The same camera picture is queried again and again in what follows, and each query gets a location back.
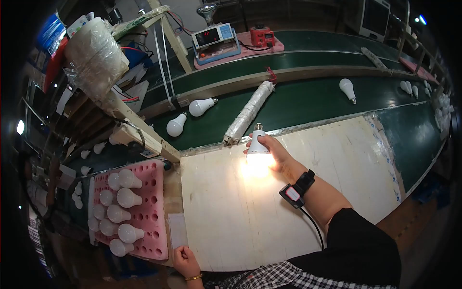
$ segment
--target forearm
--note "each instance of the forearm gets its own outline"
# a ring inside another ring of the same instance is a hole
[[[188,285],[188,289],[204,289],[204,285],[202,284],[202,279],[195,279],[191,281],[186,281]]]
[[[294,160],[291,165],[289,181],[294,184],[308,169]],[[315,182],[303,197],[305,208],[317,219],[325,232],[332,217],[342,208],[352,208],[350,202],[331,184],[315,176]]]

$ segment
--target bulb screw base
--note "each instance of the bulb screw base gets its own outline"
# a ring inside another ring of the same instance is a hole
[[[263,125],[261,123],[256,123],[254,130],[263,130]]]

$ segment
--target wrist strap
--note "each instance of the wrist strap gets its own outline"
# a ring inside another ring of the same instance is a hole
[[[196,280],[196,279],[199,279],[199,278],[202,278],[202,273],[197,275],[196,277],[185,278],[185,280],[186,281],[191,281],[191,280]]]

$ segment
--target hand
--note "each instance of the hand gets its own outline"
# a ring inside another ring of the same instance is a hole
[[[282,173],[289,183],[294,184],[304,172],[308,171],[274,137],[269,135],[259,136],[258,142],[266,146],[274,158],[275,164],[269,168]],[[248,142],[246,147],[249,148],[251,143],[252,141]],[[249,149],[244,150],[244,154],[247,154],[248,151]]]
[[[188,246],[179,246],[173,250],[173,267],[185,278],[200,275],[201,269],[193,251]]]

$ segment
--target wrapped tube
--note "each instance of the wrapped tube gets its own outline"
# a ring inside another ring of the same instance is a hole
[[[129,61],[100,17],[89,21],[64,50],[64,73],[103,110],[111,107],[106,94],[128,71]]]
[[[241,110],[236,119],[228,127],[228,130],[223,137],[225,145],[238,143],[244,135],[250,123],[254,120],[265,100],[274,90],[274,83],[265,81],[252,94],[248,103]]]

